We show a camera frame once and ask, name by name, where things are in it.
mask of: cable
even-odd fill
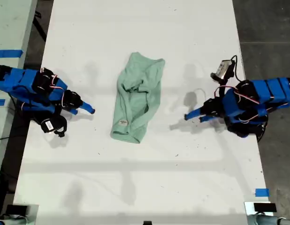
[[[236,58],[236,64],[235,64],[235,76],[236,76],[236,79],[241,82],[241,80],[238,78],[237,76],[237,65],[238,65],[238,56],[237,55],[234,55],[233,57],[231,57],[230,60],[233,60],[234,58]]]
[[[220,86],[217,87],[216,90],[214,91],[214,97],[216,97],[216,91],[217,91],[219,88],[234,88],[234,89],[238,90],[236,87],[233,87],[233,86],[220,85]]]
[[[55,86],[53,81],[54,79],[57,77],[57,75],[53,75],[52,76],[52,81],[51,81],[51,86],[49,86],[50,88],[56,88],[56,89],[62,89],[64,91],[64,89],[62,87],[59,87],[59,86]],[[64,94],[65,94],[65,91],[62,93],[62,97],[61,97],[61,106],[64,108],[64,104],[63,104],[63,101],[64,101]]]
[[[2,137],[0,140],[8,139],[8,138],[13,138],[13,137],[26,137],[26,135],[15,135],[15,136],[9,136],[9,137]]]
[[[14,177],[14,176],[12,176],[12,175],[6,173],[6,172],[3,172],[2,170],[0,170],[0,173],[3,174],[3,175],[5,175],[5,176],[11,177],[11,178],[13,178],[13,179],[16,179],[16,180],[18,179],[17,177]]]
[[[279,106],[277,106],[277,107],[280,107],[280,106],[283,106],[283,105],[287,105],[287,104],[289,104],[289,103],[287,102],[287,103],[284,103],[284,104],[279,105]],[[240,118],[239,118],[239,120],[240,120],[242,123],[248,123],[249,121],[251,121],[251,120],[253,120],[254,118],[256,118],[258,115],[259,115],[259,114],[257,114],[257,115],[255,115],[255,116],[251,117],[251,118],[248,119],[248,120],[241,120]]]
[[[250,101],[252,101],[252,102],[254,102],[254,103],[256,103],[256,104],[259,105],[259,101],[254,100],[254,99],[251,98],[251,97],[248,97],[248,96],[246,96],[246,95],[242,95],[242,94],[240,94],[240,93],[238,93],[238,92],[235,92],[235,91],[234,91],[234,93],[235,93],[236,95],[238,95],[238,96],[244,97],[244,98],[246,98],[246,99],[248,99],[248,100],[250,100]]]
[[[238,89],[237,89],[236,87],[233,87],[233,86],[227,86],[227,85],[221,85],[221,86],[217,87],[216,90],[214,91],[214,97],[216,97],[216,91],[217,91],[219,88],[234,88],[235,90],[238,91]],[[252,101],[252,102],[254,102],[254,103],[256,103],[256,104],[259,105],[259,101],[256,101],[256,100],[254,100],[254,99],[251,98],[251,97],[248,97],[248,96],[246,96],[246,95],[242,95],[242,94],[240,94],[240,93],[238,93],[238,92],[236,92],[236,91],[234,91],[234,93],[237,94],[237,95],[239,96],[239,101],[238,101],[238,103],[241,101],[241,97],[244,97],[244,98],[246,98],[246,99],[248,99],[248,100],[250,100],[250,101]]]

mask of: black cable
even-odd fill
[[[16,180],[18,179],[17,177],[14,177],[14,176],[12,176],[12,175],[6,173],[6,172],[3,172],[2,170],[0,170],[0,173],[3,174],[3,175],[5,175],[5,176],[11,177],[11,178],[13,178],[13,179],[16,179]]]
[[[8,136],[8,137],[2,137],[0,140],[8,139],[8,138],[13,138],[13,137],[26,137],[26,135],[15,135],[15,136]]]
[[[6,194],[14,194],[12,191],[7,191]]]
[[[265,131],[266,131],[266,128],[267,128],[267,124],[268,124],[268,119],[267,119],[267,121],[266,121],[265,124],[264,124],[263,133],[262,133],[262,134],[259,136],[259,138],[257,139],[258,142],[259,142],[259,141],[262,139],[262,137],[264,136]]]
[[[236,79],[241,82],[241,80],[238,78],[237,76],[237,65],[238,65],[238,56],[237,55],[234,55],[233,57],[231,57],[230,60],[233,60],[234,58],[236,58],[236,64],[235,64],[235,76],[236,76]]]

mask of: red wire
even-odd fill
[[[236,87],[233,87],[233,86],[221,85],[221,86],[219,86],[218,88],[216,88],[216,90],[214,91],[214,97],[216,97],[216,91],[217,91],[219,88],[233,88],[233,89],[238,90]]]

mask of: fabric label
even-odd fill
[[[119,120],[119,125],[126,127],[128,125],[127,120]]]
[[[53,126],[52,126],[50,121],[45,122],[45,124],[46,124],[48,130],[53,130]]]

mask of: sticker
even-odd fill
[[[45,124],[46,124],[48,130],[53,130],[53,126],[52,126],[50,121],[45,122]]]
[[[126,127],[128,125],[127,120],[119,120],[119,125]]]

